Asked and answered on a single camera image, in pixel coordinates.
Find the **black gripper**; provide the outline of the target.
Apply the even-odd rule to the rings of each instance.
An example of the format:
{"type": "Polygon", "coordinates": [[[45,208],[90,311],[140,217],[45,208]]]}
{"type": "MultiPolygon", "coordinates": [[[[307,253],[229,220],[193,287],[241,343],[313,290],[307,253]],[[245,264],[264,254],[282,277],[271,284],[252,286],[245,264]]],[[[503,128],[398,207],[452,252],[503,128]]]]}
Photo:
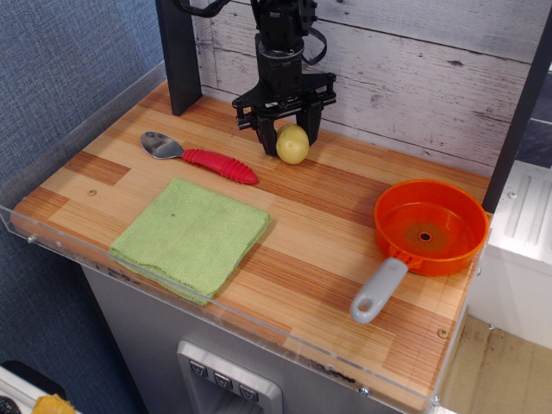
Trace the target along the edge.
{"type": "Polygon", "coordinates": [[[258,83],[232,103],[238,128],[256,129],[267,155],[277,155],[275,120],[295,116],[296,124],[313,145],[324,107],[336,101],[335,74],[304,73],[303,51],[300,48],[286,53],[257,47],[258,83]]]}

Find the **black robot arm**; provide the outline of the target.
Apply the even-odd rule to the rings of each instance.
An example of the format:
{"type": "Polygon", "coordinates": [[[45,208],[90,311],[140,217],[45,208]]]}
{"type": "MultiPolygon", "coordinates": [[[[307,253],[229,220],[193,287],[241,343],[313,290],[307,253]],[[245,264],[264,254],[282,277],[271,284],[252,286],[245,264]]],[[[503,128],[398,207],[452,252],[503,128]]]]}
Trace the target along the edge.
{"type": "Polygon", "coordinates": [[[274,122],[295,116],[307,134],[308,143],[318,137],[324,107],[336,101],[336,75],[303,73],[327,53],[325,36],[312,27],[317,21],[315,1],[253,1],[258,33],[255,52],[259,80],[237,97],[239,129],[252,129],[266,154],[277,154],[274,122]]]}

